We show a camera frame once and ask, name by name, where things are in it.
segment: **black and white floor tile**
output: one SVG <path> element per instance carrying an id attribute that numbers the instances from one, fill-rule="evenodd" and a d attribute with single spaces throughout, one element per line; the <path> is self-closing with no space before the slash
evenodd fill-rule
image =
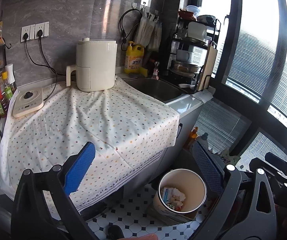
<path id="1" fill-rule="evenodd" d="M 206 201 L 193 221 L 167 226 L 145 213 L 155 193 L 156 191 L 148 184 L 131 198 L 123 199 L 108 212 L 89 220 L 88 225 L 100 240 L 107 238 L 109 225 L 120 226 L 125 237 L 139 237 L 155 233 L 159 240 L 184 240 L 192 235 L 208 213 L 210 202 Z"/>

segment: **white cabinet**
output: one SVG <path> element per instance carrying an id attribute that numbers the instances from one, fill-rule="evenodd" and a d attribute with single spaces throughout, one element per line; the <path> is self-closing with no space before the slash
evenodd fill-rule
<path id="1" fill-rule="evenodd" d="M 124 198 L 130 196 L 136 189 L 146 185 L 169 168 L 186 142 L 193 125 L 196 123 L 201 109 L 202 106 L 179 120 L 179 128 L 177 133 L 178 137 L 175 145 L 164 149 L 158 161 L 142 170 L 137 176 L 132 178 L 124 185 Z"/>
<path id="2" fill-rule="evenodd" d="M 132 178 L 129 182 L 125 184 L 123 192 L 124 198 L 129 197 L 136 189 L 148 184 L 151 180 L 154 179 L 153 175 L 155 174 L 155 171 L 158 168 L 165 151 L 166 149 L 163 150 L 159 160 L 155 161 L 147 168 L 144 168 L 138 175 L 136 175 L 134 178 Z"/>
<path id="3" fill-rule="evenodd" d="M 202 106 L 198 107 L 196 110 L 192 111 L 191 113 L 187 114 L 186 116 L 184 116 L 179 120 L 179 124 L 182 125 L 182 128 L 181 131 L 180 127 L 178 128 L 178 137 L 176 139 L 176 143 L 174 146 L 165 149 L 163 156 L 160 157 L 161 160 L 159 166 L 156 169 L 155 174 L 152 176 L 152 179 L 159 176 L 162 172 L 168 169 L 174 162 L 179 152 L 181 151 L 184 143 L 186 142 L 189 133 L 193 128 L 193 125 L 196 123 L 196 120 L 200 114 L 201 109 Z"/>

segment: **stainless steel sink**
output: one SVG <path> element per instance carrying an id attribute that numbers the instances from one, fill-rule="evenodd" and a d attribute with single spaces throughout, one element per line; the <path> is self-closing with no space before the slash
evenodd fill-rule
<path id="1" fill-rule="evenodd" d="M 137 78 L 125 80 L 127 84 L 139 90 L 140 92 L 149 95 L 161 102 L 168 103 L 176 98 L 186 95 L 184 90 L 175 87 L 164 80 L 156 80 L 152 78 Z"/>

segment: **plastic bag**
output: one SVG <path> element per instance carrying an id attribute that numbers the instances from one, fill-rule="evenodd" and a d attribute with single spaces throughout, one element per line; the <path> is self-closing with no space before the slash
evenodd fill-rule
<path id="1" fill-rule="evenodd" d="M 148 45 L 148 50 L 156 51 L 156 52 L 159 51 L 159 46 L 161 42 L 161 34 L 162 34 L 162 23 L 158 22 L 151 36 L 151 39 Z"/>
<path id="2" fill-rule="evenodd" d="M 139 28 L 134 38 L 135 44 L 140 44 L 144 47 L 148 46 L 152 32 L 155 28 L 156 21 L 155 15 L 149 13 L 147 16 L 146 10 L 142 9 L 142 18 L 140 20 Z"/>

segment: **air fryer handle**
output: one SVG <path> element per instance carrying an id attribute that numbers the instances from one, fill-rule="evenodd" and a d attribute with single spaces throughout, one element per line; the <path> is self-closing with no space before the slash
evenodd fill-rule
<path id="1" fill-rule="evenodd" d="M 76 65 L 67 66 L 67 69 L 66 69 L 66 86 L 67 87 L 71 86 L 71 72 L 74 70 L 76 70 Z"/>

